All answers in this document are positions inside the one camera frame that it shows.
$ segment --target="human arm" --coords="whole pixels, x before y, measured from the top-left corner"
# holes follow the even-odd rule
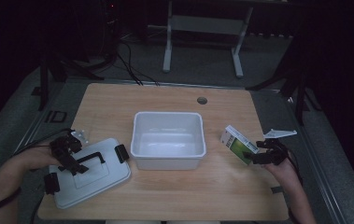
[[[316,223],[307,195],[292,163],[286,159],[279,165],[265,164],[263,168],[276,178],[285,193],[290,196],[290,210],[297,221],[302,224]]]
[[[49,147],[33,147],[6,161],[0,168],[0,201],[20,187],[26,172],[52,164],[60,165]],[[0,223],[17,223],[17,217],[17,198],[0,208]]]

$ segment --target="wooden table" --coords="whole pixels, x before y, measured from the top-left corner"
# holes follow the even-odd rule
[[[198,97],[207,104],[200,105]],[[190,87],[91,84],[83,97],[73,129],[84,130],[90,142],[116,138],[130,149],[138,111],[188,111],[203,117],[207,153],[195,170],[138,170],[125,183],[67,209],[58,209],[51,195],[38,214],[44,219],[125,220],[285,220],[276,180],[259,165],[245,165],[220,142],[231,124],[252,142],[263,140],[250,93]]]

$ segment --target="green and white box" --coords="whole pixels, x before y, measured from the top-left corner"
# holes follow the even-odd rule
[[[243,152],[256,154],[259,151],[255,145],[231,125],[225,128],[220,141],[246,164],[250,164],[251,160],[245,158]]]

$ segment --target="gray floor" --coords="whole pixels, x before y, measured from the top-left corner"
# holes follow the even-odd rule
[[[204,85],[221,88],[244,88],[269,78],[275,71],[286,47],[287,39],[250,36],[246,38],[240,53],[244,77],[234,75],[231,52],[226,48],[192,48],[179,41],[173,48],[171,72],[162,72],[164,45],[159,45],[161,36],[148,44],[135,42],[131,37],[123,38],[132,49],[132,66],[150,76],[161,85]],[[120,55],[127,60],[128,50],[120,45]],[[132,83],[128,73],[117,60],[106,70],[95,71],[110,83]],[[21,84],[19,89],[0,113],[0,164],[25,139],[70,127],[78,110],[84,90],[91,82],[85,77],[70,72],[66,83],[50,83],[51,101],[43,112],[38,112],[39,101],[30,93],[39,84],[38,70],[35,70]],[[140,77],[145,84],[150,80]],[[304,188],[312,204],[318,223],[354,223],[354,173],[347,161],[337,137],[326,116],[314,110],[304,112],[304,126],[297,124],[293,114],[294,104],[276,93],[282,81],[265,90],[252,93],[261,121],[263,132],[271,128],[297,130],[298,135],[282,139],[298,157]],[[65,123],[45,123],[43,118],[50,110],[68,113]],[[43,174],[46,170],[30,173],[23,183],[21,196],[21,221],[29,223],[35,204],[43,195]],[[104,221],[50,221],[36,218],[35,223],[104,223]]]

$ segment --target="white plastic container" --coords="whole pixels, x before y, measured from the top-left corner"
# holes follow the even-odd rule
[[[206,154],[203,120],[190,112],[138,112],[131,154],[141,170],[191,170]]]

